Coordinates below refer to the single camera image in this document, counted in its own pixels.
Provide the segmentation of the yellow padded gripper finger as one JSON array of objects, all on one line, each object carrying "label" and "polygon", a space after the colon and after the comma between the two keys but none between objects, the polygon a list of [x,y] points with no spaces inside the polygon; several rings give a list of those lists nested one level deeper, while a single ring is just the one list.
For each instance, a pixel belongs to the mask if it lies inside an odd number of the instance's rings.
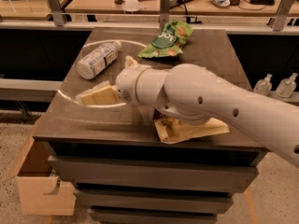
[{"label": "yellow padded gripper finger", "polygon": [[103,81],[76,96],[81,105],[115,105],[119,101],[115,87],[109,81]]},{"label": "yellow padded gripper finger", "polygon": [[125,58],[125,67],[137,67],[138,62],[132,57],[132,56],[127,56]]}]

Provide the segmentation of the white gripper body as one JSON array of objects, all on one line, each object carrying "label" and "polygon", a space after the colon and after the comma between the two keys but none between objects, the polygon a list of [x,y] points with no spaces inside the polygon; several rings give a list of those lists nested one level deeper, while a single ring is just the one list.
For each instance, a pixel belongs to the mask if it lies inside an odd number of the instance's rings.
[{"label": "white gripper body", "polygon": [[149,65],[137,64],[125,67],[116,77],[116,89],[120,98],[131,105],[141,105],[137,99],[136,84]]}]

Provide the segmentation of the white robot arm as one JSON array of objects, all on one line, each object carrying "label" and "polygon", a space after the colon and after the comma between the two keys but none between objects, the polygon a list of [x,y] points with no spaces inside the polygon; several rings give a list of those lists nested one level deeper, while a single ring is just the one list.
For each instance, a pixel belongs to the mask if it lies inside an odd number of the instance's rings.
[{"label": "white robot arm", "polygon": [[219,119],[299,166],[298,106],[239,88],[195,64],[162,70],[128,56],[114,85],[104,81],[76,100],[82,105],[150,105],[190,124]]}]

